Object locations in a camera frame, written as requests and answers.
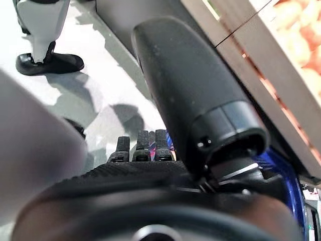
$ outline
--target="wooden crate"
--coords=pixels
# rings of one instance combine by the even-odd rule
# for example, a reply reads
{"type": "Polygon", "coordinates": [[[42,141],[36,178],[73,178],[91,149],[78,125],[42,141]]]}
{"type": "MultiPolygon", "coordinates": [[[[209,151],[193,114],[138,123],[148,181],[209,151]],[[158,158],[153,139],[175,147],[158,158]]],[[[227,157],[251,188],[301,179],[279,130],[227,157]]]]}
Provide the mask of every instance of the wooden crate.
{"type": "Polygon", "coordinates": [[[321,179],[321,102],[278,43],[272,0],[181,0],[312,177],[321,179]],[[267,83],[276,90],[268,91],[267,83]]]}

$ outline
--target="blue metal part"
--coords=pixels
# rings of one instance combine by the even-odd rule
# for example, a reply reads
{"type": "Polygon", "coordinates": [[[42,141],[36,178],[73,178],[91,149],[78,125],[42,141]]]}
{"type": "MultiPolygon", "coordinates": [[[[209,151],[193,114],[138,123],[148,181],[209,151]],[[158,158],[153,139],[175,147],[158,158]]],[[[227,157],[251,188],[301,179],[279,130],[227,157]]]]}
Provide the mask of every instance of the blue metal part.
{"type": "Polygon", "coordinates": [[[174,150],[174,144],[173,144],[173,141],[172,141],[168,131],[166,131],[166,138],[167,138],[167,144],[169,145],[169,149],[171,151],[173,151],[174,150]]]}
{"type": "Polygon", "coordinates": [[[287,193],[287,206],[293,212],[294,217],[302,227],[302,232],[305,240],[308,239],[308,228],[305,218],[305,207],[302,197],[302,192],[298,182],[297,175],[295,174],[292,166],[273,149],[269,149],[261,156],[255,158],[255,162],[265,170],[280,174],[286,183],[287,193]]]}

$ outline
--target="wooden slat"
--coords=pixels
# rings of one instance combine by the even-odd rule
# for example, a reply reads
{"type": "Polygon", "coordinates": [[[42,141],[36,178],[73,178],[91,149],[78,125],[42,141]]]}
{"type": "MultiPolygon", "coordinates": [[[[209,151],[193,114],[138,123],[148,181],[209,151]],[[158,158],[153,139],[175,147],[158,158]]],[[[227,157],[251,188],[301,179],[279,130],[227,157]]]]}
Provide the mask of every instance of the wooden slat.
{"type": "Polygon", "coordinates": [[[305,168],[312,176],[321,178],[321,165],[312,155],[293,125],[280,109],[279,105],[267,92],[259,80],[254,68],[241,56],[241,53],[229,37],[217,46],[217,50],[227,61],[235,74],[240,78],[265,113],[271,118],[274,125],[288,141],[295,154],[300,158],[305,168]]]}
{"type": "Polygon", "coordinates": [[[221,21],[231,33],[271,1],[275,0],[209,0],[219,10],[221,21]]]}
{"type": "Polygon", "coordinates": [[[211,6],[207,2],[203,0],[181,0],[181,2],[214,46],[227,38],[229,33],[215,19],[215,13],[210,12],[209,8],[211,6]]]}
{"type": "Polygon", "coordinates": [[[234,37],[273,84],[311,143],[321,152],[321,107],[302,79],[299,69],[276,41],[275,33],[259,16],[255,16],[239,28],[234,37]]]}
{"type": "MultiPolygon", "coordinates": [[[[191,13],[191,15],[195,18],[195,20],[198,22],[200,27],[204,30],[204,32],[207,34],[208,38],[212,41],[214,46],[217,46],[218,43],[220,43],[220,40],[226,36],[228,33],[227,30],[224,29],[224,27],[216,21],[216,19],[212,16],[212,14],[207,13],[207,9],[202,5],[202,0],[181,0],[185,7],[188,9],[188,11],[191,13]]],[[[220,0],[210,0],[214,5],[217,7],[215,2],[219,1],[219,3],[222,6],[227,6],[228,4],[235,3],[233,0],[228,0],[227,2],[225,1],[220,1],[220,0]]],[[[269,2],[269,4],[275,4],[276,0],[272,0],[269,2]]],[[[252,12],[249,12],[247,15],[239,15],[236,16],[234,20],[231,21],[231,23],[235,23],[232,25],[234,26],[235,29],[237,29],[238,26],[241,24],[237,24],[237,19],[241,19],[242,21],[245,21],[247,17],[251,16],[252,13],[257,11],[253,7],[253,5],[247,4],[245,6],[245,9],[247,8],[252,8],[252,12]]],[[[236,32],[236,35],[240,38],[240,40],[247,42],[248,41],[248,48],[247,50],[252,50],[251,48],[251,38],[253,36],[257,37],[261,33],[260,30],[253,28],[253,29],[246,29],[248,32],[244,34],[244,29],[241,29],[240,32],[236,32]]],[[[256,42],[255,46],[256,48],[260,48],[260,44],[265,43],[264,37],[260,38],[260,41],[256,42]]],[[[297,133],[296,129],[293,127],[291,122],[288,120],[288,118],[285,116],[285,114],[282,112],[280,109],[279,105],[276,103],[276,101],[271,97],[271,95],[268,93],[266,88],[263,86],[263,84],[259,81],[258,76],[254,68],[241,56],[241,53],[239,52],[238,47],[236,46],[233,37],[227,38],[224,42],[220,43],[217,46],[218,51],[221,53],[223,58],[227,61],[227,63],[230,65],[230,67],[233,69],[235,74],[240,78],[242,83],[246,86],[246,88],[249,90],[249,92],[253,95],[253,97],[256,99],[258,104],[262,107],[262,109],[267,113],[267,115],[272,119],[273,123],[275,126],[279,129],[281,134],[286,138],[288,141],[289,145],[292,147],[293,151],[296,153],[296,155],[300,158],[302,161],[303,165],[305,168],[309,171],[309,173],[312,176],[318,177],[321,179],[321,165],[317,161],[317,159],[313,156],[311,153],[310,149],[307,147],[303,139],[300,137],[300,135],[297,133]]],[[[261,57],[261,59],[264,59],[264,62],[269,63],[271,60],[271,56],[268,58],[261,57]]],[[[299,82],[301,87],[299,87],[296,92],[303,91],[306,93],[307,88],[303,84],[302,80],[299,82]]],[[[288,93],[291,93],[291,87],[286,88],[287,90],[287,95],[288,93]]],[[[310,97],[308,100],[311,101],[311,95],[307,93],[307,95],[310,97]]]]}

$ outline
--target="person's leg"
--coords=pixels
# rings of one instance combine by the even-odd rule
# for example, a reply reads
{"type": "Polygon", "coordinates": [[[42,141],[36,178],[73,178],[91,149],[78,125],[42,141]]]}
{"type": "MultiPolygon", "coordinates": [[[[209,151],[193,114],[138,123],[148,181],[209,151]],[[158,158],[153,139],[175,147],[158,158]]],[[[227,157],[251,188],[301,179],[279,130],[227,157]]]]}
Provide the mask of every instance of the person's leg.
{"type": "Polygon", "coordinates": [[[70,0],[18,0],[17,13],[30,31],[32,53],[18,57],[16,67],[21,74],[70,73],[84,67],[75,55],[56,54],[56,40],[62,32],[70,0]]]}
{"type": "Polygon", "coordinates": [[[18,11],[17,11],[17,4],[18,4],[18,0],[13,0],[13,3],[14,3],[14,6],[15,6],[15,9],[16,9],[16,12],[17,12],[17,18],[18,18],[18,23],[21,27],[21,30],[24,34],[27,34],[29,35],[30,32],[28,31],[28,29],[24,26],[23,22],[21,21],[20,17],[19,17],[19,14],[18,14],[18,11]]]}

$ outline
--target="gray floor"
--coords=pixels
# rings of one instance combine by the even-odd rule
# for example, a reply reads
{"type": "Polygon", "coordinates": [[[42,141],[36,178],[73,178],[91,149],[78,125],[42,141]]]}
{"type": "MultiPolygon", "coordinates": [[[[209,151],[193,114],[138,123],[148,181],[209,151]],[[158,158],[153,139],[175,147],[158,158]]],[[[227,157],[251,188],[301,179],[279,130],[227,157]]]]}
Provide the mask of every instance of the gray floor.
{"type": "MultiPolygon", "coordinates": [[[[28,77],[15,69],[16,57],[31,51],[21,33],[12,1],[0,7],[2,38],[0,68],[30,91],[53,113],[78,121],[86,128],[90,156],[87,170],[104,163],[115,150],[117,137],[138,130],[165,128],[150,99],[135,60],[94,11],[94,2],[71,0],[56,52],[81,56],[85,69],[78,73],[28,77]]],[[[8,240],[12,225],[0,228],[8,240]]]]}

